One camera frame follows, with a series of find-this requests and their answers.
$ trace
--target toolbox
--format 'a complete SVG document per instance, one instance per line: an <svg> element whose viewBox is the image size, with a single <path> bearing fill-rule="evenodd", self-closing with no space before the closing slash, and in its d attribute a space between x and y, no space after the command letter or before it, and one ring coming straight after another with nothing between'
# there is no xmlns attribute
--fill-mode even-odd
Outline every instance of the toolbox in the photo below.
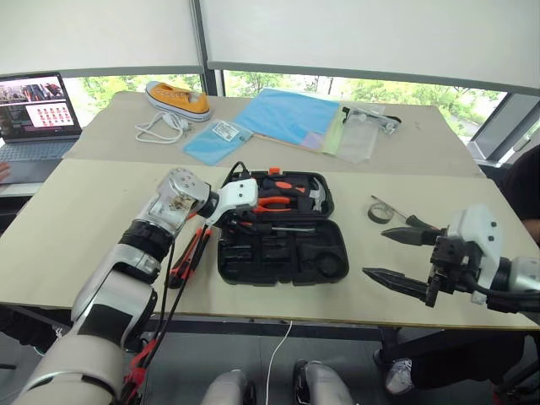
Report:
<svg viewBox="0 0 540 405"><path fill-rule="evenodd" d="M231 213L220 225L218 269L230 284L272 286L335 283L348 273L341 231L328 219L334 209L324 176L302 171L229 173L229 181L252 177L258 205Z"/></svg>

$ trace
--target person's leg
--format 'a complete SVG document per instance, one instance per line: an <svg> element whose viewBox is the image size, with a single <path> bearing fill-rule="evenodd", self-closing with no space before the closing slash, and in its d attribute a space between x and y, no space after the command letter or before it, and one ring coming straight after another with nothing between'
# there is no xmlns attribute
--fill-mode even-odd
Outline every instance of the person's leg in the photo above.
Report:
<svg viewBox="0 0 540 405"><path fill-rule="evenodd" d="M523 356L522 333L490 337L414 359L398 360L386 377L386 389L395 395L412 388L426 390L464 380L491 380L499 384Z"/></svg>
<svg viewBox="0 0 540 405"><path fill-rule="evenodd" d="M330 367L318 361L305 363L302 370L297 370L296 375L303 374L308 392L304 399L294 390L297 403L309 403L310 405L356 405L351 394L340 378L338 373Z"/></svg>
<svg viewBox="0 0 540 405"><path fill-rule="evenodd" d="M57 335L51 325L1 305L0 332L18 340L22 345L34 346L42 353L45 353L57 340Z"/></svg>
<svg viewBox="0 0 540 405"><path fill-rule="evenodd" d="M219 375L206 390L201 405L243 405L249 383L241 370Z"/></svg>

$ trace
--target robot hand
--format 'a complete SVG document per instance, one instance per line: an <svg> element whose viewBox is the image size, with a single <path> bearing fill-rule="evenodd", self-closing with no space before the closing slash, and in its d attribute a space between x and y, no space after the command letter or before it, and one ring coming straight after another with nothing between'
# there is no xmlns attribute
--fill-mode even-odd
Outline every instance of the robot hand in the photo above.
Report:
<svg viewBox="0 0 540 405"><path fill-rule="evenodd" d="M189 170L171 170L81 289L72 330L49 349L16 403L119 403L123 349L154 311L151 284L184 223L198 214L214 225L225 213L256 205L254 179L212 192Z"/></svg>
<svg viewBox="0 0 540 405"><path fill-rule="evenodd" d="M435 246L428 282L384 268L364 268L377 283L435 306L437 294L462 291L502 312L540 312L540 259L500 257L502 230L484 205L458 213L446 229L394 228L382 232L409 245Z"/></svg>

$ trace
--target floor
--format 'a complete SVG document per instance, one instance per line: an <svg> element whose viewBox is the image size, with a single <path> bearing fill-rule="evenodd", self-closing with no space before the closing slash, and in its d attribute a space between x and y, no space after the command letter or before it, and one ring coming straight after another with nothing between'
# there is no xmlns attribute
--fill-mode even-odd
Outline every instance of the floor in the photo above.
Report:
<svg viewBox="0 0 540 405"><path fill-rule="evenodd" d="M406 330L405 334L418 334ZM163 342L148 374L143 404L198 405L206 387L228 370L243 369L256 382L257 403L263 404L268 361L280 337L170 334ZM411 391L390 397L382 389L382 377L371 359L377 342L290 338L274 358L270 380L270 404L293 405L292 369L298 358L319 359L331 366L362 405L491 404L488 382L465 381L430 391ZM527 341L522 363L535 358L533 342ZM0 405L11 403L40 360L33 348L20 346L0 334L0 360L17 365L0 370Z"/></svg>

